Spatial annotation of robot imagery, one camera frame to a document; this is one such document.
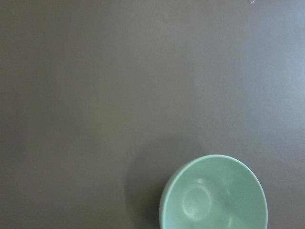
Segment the green ceramic bowl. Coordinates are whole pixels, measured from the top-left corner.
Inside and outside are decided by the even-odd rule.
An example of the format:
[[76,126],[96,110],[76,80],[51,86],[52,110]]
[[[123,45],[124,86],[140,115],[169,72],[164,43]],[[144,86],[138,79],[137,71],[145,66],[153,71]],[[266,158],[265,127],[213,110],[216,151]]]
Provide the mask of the green ceramic bowl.
[[159,225],[162,229],[265,229],[264,190],[241,161],[203,156],[177,169],[167,181]]

